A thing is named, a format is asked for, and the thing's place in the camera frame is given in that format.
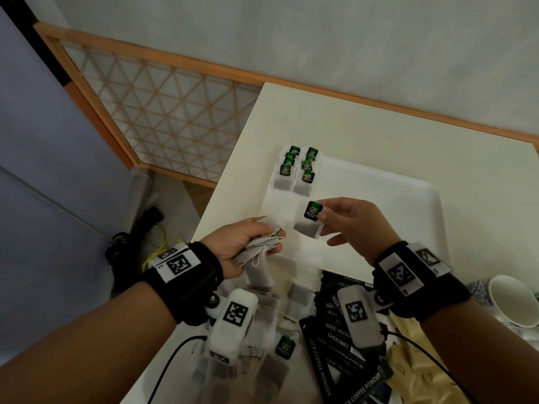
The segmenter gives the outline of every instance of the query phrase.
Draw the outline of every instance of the blue and white teacup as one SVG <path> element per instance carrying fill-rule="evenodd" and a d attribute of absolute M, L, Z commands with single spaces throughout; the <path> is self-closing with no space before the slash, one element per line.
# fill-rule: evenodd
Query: blue and white teacup
<path fill-rule="evenodd" d="M 478 303 L 506 326 L 534 327 L 539 324 L 539 302 L 522 282 L 498 275 L 468 284 Z"/>

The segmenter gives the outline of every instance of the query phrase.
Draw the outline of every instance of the wooden floor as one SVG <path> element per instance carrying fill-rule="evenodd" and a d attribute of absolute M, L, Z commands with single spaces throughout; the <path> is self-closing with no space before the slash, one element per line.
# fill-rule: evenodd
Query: wooden floor
<path fill-rule="evenodd" d="M 183 182 L 183 184 L 185 185 L 185 190 L 187 190 L 187 193 L 191 197 L 198 216 L 202 217 L 202 214 L 204 214 L 204 211 L 206 210 L 207 204 L 210 202 L 214 189 L 189 182 Z"/>

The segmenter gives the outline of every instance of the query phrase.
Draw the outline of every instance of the wrist-mounted device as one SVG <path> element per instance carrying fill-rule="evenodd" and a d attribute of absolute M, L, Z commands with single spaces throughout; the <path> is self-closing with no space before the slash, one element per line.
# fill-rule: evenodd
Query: wrist-mounted device
<path fill-rule="evenodd" d="M 201 242 L 176 244 L 148 262 L 142 275 L 176 323 L 198 326 L 209 317 L 204 305 L 223 281 L 219 259 Z"/>
<path fill-rule="evenodd" d="M 451 271 L 422 243 L 401 241 L 376 259 L 374 288 L 421 322 L 442 307 L 470 299 L 468 288 Z"/>

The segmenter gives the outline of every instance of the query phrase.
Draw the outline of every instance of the black wrist strap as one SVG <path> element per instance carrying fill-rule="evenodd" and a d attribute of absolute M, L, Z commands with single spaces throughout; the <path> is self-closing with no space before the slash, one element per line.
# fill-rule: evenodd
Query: black wrist strap
<path fill-rule="evenodd" d="M 197 326 L 208 318 L 204 303 L 223 281 L 223 269 L 219 259 L 201 242 L 192 242 L 188 247 L 185 251 L 193 251 L 200 260 L 199 265 L 168 282 L 163 280 L 157 268 L 151 267 L 144 272 L 142 280 L 163 300 L 177 324 L 185 322 Z"/>
<path fill-rule="evenodd" d="M 420 322 L 442 307 L 470 299 L 468 288 L 421 243 L 401 241 L 374 263 L 374 287 L 406 307 Z"/>

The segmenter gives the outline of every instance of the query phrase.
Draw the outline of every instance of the hand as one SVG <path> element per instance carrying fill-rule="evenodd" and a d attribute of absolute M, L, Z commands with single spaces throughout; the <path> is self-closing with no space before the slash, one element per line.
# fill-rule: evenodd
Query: hand
<path fill-rule="evenodd" d="M 210 251 L 219 259 L 223 267 L 225 279 L 237 278 L 243 273 L 243 268 L 232 262 L 232 258 L 239 254 L 255 237 L 264 237 L 273 234 L 274 227 L 263 222 L 257 222 L 264 217 L 252 217 L 246 220 L 224 225 L 211 234 L 201 239 Z M 285 230 L 279 232 L 280 237 L 285 237 Z M 266 255 L 276 254 L 282 251 L 282 244 L 266 252 Z"/>
<path fill-rule="evenodd" d="M 328 245 L 349 243 L 370 265 L 401 240 L 373 203 L 346 197 L 328 198 L 318 203 L 324 206 L 318 219 L 326 225 L 321 235 L 340 233 L 328 239 Z"/>

